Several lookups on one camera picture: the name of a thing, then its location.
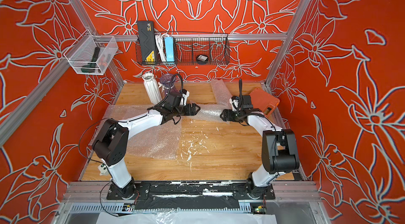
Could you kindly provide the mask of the purple blue glass vase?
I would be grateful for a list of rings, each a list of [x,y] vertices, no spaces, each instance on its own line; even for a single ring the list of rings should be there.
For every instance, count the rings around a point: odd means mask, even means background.
[[[174,79],[174,81],[171,82],[172,77],[173,74],[168,73],[162,75],[159,79],[159,88],[161,89],[162,96],[164,97],[172,91],[177,91],[175,87],[176,79]]]

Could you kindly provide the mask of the bubble wrap sheet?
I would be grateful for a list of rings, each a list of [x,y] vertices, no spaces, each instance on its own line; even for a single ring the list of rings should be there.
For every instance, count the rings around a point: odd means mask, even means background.
[[[176,159],[182,122],[168,122],[136,134],[128,140],[127,154],[162,160]]]
[[[132,134],[146,131],[162,123],[161,113],[153,109],[148,110],[147,105],[111,105],[107,108],[104,119],[98,129],[101,129],[108,120],[113,120]]]

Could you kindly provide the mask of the white ribbed ceramic vase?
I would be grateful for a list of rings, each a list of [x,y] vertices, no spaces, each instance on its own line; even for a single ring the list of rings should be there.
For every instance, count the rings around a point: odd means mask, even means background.
[[[143,85],[146,89],[146,92],[148,94],[148,97],[150,98],[151,103],[157,105],[162,100],[162,98],[154,74],[150,72],[145,73],[142,76],[142,79]]]

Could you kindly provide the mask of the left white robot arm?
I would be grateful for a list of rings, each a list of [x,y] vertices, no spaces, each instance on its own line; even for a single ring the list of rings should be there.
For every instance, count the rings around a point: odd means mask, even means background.
[[[148,108],[146,113],[122,121],[109,118],[104,122],[92,149],[111,176],[110,190],[118,198],[131,199],[138,193],[134,178],[124,160],[128,140],[169,121],[177,124],[175,118],[197,115],[201,107],[195,103],[187,103],[188,96],[188,91],[171,92],[158,104]]]

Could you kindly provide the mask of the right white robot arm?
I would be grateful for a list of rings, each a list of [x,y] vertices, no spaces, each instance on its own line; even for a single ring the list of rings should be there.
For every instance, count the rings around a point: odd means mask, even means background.
[[[245,189],[248,196],[257,199],[266,193],[276,178],[299,168],[295,134],[290,129],[276,126],[260,109],[254,108],[249,95],[233,96],[229,102],[232,108],[223,110],[220,118],[251,126],[262,137],[262,164],[250,173]]]

